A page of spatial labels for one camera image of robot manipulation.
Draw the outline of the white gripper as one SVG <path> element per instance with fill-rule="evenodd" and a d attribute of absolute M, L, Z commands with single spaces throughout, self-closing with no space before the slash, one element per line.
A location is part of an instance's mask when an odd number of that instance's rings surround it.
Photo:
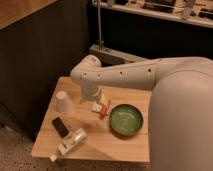
<path fill-rule="evenodd" d="M 106 96 L 104 94 L 101 95 L 101 88 L 97 85 L 83 84 L 81 86 L 81 95 L 82 98 L 86 101 L 98 100 L 98 103 L 104 106 L 107 106 L 109 103 L 109 100 L 106 98 Z"/>

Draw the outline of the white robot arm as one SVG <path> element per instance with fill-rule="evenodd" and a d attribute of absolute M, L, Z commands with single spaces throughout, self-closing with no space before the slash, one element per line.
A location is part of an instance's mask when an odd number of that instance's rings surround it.
<path fill-rule="evenodd" d="M 101 85 L 149 90 L 150 171 L 213 171 L 213 60 L 147 59 L 103 67 L 88 55 L 70 72 L 82 95 Z"/>

